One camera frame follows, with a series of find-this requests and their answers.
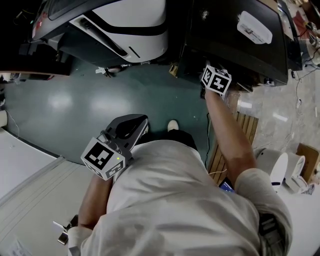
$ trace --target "teal floor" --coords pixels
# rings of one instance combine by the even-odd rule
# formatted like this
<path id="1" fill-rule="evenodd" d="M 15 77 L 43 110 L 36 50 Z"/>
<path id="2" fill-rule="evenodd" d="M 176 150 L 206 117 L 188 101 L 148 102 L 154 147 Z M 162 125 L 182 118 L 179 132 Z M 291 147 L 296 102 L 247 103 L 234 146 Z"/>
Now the teal floor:
<path id="1" fill-rule="evenodd" d="M 127 114 L 147 115 L 150 132 L 164 131 L 169 120 L 177 120 L 205 160 L 208 111 L 200 85 L 173 77 L 169 68 L 135 66 L 107 78 L 96 74 L 95 66 L 74 60 L 70 76 L 7 85 L 6 109 L 21 138 L 76 163 L 82 163 L 92 137 Z M 12 120 L 8 130 L 18 133 Z"/>

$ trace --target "cable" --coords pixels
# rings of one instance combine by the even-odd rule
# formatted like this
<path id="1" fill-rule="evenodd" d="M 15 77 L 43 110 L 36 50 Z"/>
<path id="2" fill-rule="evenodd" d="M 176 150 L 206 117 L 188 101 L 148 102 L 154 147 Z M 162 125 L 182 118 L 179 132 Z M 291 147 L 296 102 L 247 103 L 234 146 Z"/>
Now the cable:
<path id="1" fill-rule="evenodd" d="M 298 35 L 298 38 L 302 37 L 307 31 L 308 29 L 306 29 L 301 35 Z"/>
<path id="2" fill-rule="evenodd" d="M 228 170 L 228 169 L 225 169 L 225 170 L 223 170 L 223 171 L 214 171 L 214 172 L 209 173 L 208 175 L 210 175 L 210 174 L 217 174 L 217 173 L 224 173 L 226 170 Z"/>
<path id="3" fill-rule="evenodd" d="M 27 13 L 27 14 L 34 14 L 33 12 L 29 12 L 29 11 L 26 11 L 26 10 L 24 10 L 24 9 L 22 9 L 22 11 L 24 11 L 24 12 Z"/>
<path id="4" fill-rule="evenodd" d="M 18 129 L 18 137 L 17 137 L 17 139 L 19 139 L 19 137 L 20 137 L 20 129 L 19 129 L 19 126 L 17 125 L 16 121 L 14 120 L 14 118 L 12 117 L 12 115 L 9 113 L 9 111 L 6 110 L 6 112 L 8 113 L 8 115 L 10 116 L 10 118 L 13 120 L 15 126 L 16 126 L 17 129 Z"/>
<path id="5" fill-rule="evenodd" d="M 211 118 L 209 120 L 209 113 L 206 114 L 206 135 L 207 135 L 207 139 L 206 139 L 206 156 L 205 156 L 205 162 L 204 162 L 204 166 L 207 169 L 207 162 L 208 162 L 208 155 L 209 155 L 209 151 L 210 151 L 210 126 L 211 126 Z"/>
<path id="6" fill-rule="evenodd" d="M 316 70 L 320 70 L 320 68 L 314 68 L 314 70 L 312 70 L 311 72 L 309 72 L 308 74 L 304 75 L 303 77 L 299 77 L 298 72 L 296 71 L 296 75 L 298 76 L 298 79 L 294 79 L 296 81 L 298 81 L 298 83 L 296 84 L 296 88 L 295 88 L 295 96 L 296 96 L 296 102 L 298 104 L 300 104 L 299 98 L 298 98 L 298 85 L 299 83 L 302 83 L 302 79 L 305 78 L 306 76 L 310 75 L 312 72 L 316 71 Z"/>
<path id="7" fill-rule="evenodd" d="M 316 49 L 316 50 L 314 51 L 314 53 L 313 53 L 312 58 L 311 58 L 311 59 L 306 60 L 304 63 L 307 63 L 307 62 L 309 62 L 309 61 L 312 61 L 312 60 L 315 58 L 315 56 L 316 56 L 316 52 L 317 52 L 319 49 L 320 49 L 320 48 Z"/>

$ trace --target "sticker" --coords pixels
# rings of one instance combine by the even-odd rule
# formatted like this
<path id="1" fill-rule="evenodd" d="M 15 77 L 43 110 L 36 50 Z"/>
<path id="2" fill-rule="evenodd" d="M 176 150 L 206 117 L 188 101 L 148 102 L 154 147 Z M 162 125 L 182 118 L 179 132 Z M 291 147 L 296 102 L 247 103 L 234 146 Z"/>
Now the sticker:
<path id="1" fill-rule="evenodd" d="M 231 80 L 230 74 L 209 65 L 206 66 L 201 79 L 207 89 L 221 95 L 226 94 Z"/>
<path id="2" fill-rule="evenodd" d="M 97 142 L 88 152 L 88 154 L 86 154 L 84 159 L 86 159 L 94 167 L 102 170 L 113 154 L 114 153 L 111 150 Z"/>
<path id="3" fill-rule="evenodd" d="M 117 172 L 119 172 L 124 167 L 124 162 L 121 161 L 120 163 L 116 164 L 114 167 L 112 167 L 110 170 L 108 170 L 105 175 L 109 179 L 113 175 L 115 175 Z"/>
<path id="4" fill-rule="evenodd" d="M 250 13 L 243 11 L 236 26 L 237 30 L 257 45 L 272 42 L 271 31 Z"/>

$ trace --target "concrete floor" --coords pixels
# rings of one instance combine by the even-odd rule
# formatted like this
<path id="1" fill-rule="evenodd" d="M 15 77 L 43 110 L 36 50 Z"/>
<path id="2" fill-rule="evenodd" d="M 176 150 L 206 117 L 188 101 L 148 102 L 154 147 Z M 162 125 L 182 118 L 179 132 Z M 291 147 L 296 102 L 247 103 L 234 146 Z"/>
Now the concrete floor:
<path id="1" fill-rule="evenodd" d="M 169 68 L 135 66 L 107 78 L 96 74 L 95 66 L 75 59 L 70 76 L 7 85 L 6 108 L 21 138 L 76 163 L 81 163 L 92 137 L 126 114 L 148 115 L 151 132 L 164 131 L 169 120 L 178 120 L 204 160 L 208 111 L 200 85 L 174 78 Z M 18 133 L 12 120 L 8 130 Z"/>
<path id="2" fill-rule="evenodd" d="M 320 71 L 310 73 L 313 70 L 308 66 L 298 76 L 294 72 L 296 80 L 289 72 L 285 86 L 258 86 L 253 93 L 240 95 L 238 111 L 259 118 L 254 149 L 296 153 L 299 143 L 304 143 L 320 150 Z M 297 86 L 298 77 L 302 82 Z"/>

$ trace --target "white label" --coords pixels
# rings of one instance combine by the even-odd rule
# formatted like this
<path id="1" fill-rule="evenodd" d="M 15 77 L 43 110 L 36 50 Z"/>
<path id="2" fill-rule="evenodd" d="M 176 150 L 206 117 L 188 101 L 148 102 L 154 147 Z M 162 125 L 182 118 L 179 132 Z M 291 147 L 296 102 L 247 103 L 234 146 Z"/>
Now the white label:
<path id="1" fill-rule="evenodd" d="M 218 94 L 225 95 L 231 83 L 232 76 L 227 70 L 219 70 L 210 65 L 205 67 L 201 81 L 204 86 Z"/>
<path id="2" fill-rule="evenodd" d="M 237 30 L 257 45 L 272 42 L 271 31 L 250 13 L 243 11 L 237 24 Z"/>

